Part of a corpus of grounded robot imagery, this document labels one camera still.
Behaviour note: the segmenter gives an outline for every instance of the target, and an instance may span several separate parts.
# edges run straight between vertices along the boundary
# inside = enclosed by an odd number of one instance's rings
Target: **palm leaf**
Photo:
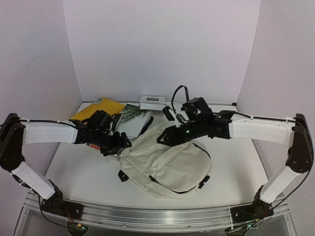
[[[122,118],[119,125],[126,124],[134,119],[142,118],[147,113],[147,110],[140,110],[140,107],[127,104],[122,111]]]

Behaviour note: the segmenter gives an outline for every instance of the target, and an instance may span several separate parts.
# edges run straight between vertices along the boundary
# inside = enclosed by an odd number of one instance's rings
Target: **white table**
[[[79,110],[88,106],[83,103]],[[235,110],[234,106],[212,105],[212,110]],[[166,121],[154,112],[154,123]],[[267,176],[251,140],[199,138],[212,158],[210,180],[200,191],[184,199],[155,199],[131,180],[118,178],[119,163],[103,157],[87,145],[61,144],[46,177],[63,192],[66,199],[91,204],[150,209],[221,207],[249,203]]]

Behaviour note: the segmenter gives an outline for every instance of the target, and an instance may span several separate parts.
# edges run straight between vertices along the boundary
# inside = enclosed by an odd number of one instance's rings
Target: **book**
[[[150,118],[151,113],[152,111],[141,110],[139,104],[127,103],[121,115],[114,117],[113,129],[120,133],[125,132],[129,140],[134,141]]]
[[[84,120],[86,118],[90,118],[91,115],[93,115],[97,110],[103,110],[112,116],[122,112],[124,107],[124,104],[102,97],[92,103],[90,106],[75,114],[73,117],[71,117],[71,119]]]
[[[166,105],[164,96],[142,95],[139,102],[141,110],[162,111]]]

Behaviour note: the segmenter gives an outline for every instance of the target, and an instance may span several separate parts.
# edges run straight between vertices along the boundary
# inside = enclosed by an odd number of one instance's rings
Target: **white backdrop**
[[[259,0],[64,0],[83,100],[106,96],[237,101],[248,66]],[[180,93],[177,100],[183,100]]]

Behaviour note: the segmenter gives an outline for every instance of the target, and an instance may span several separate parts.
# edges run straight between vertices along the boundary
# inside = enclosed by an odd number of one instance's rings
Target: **backpack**
[[[131,179],[155,198],[179,199],[209,180],[211,158],[206,148],[195,141],[174,147],[158,144],[157,138],[168,126],[160,123],[124,149],[118,176],[122,182]]]

